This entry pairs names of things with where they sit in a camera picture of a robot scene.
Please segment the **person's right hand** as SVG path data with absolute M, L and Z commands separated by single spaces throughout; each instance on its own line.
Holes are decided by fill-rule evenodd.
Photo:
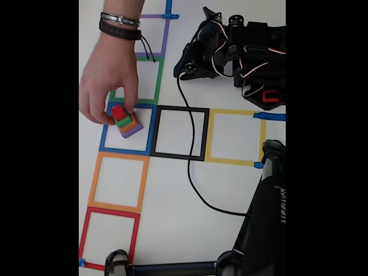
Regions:
M 79 111 L 90 121 L 114 124 L 105 112 L 105 101 L 107 94 L 119 87 L 124 89 L 125 109 L 133 112 L 139 84 L 134 46 L 133 40 L 101 33 L 79 84 Z

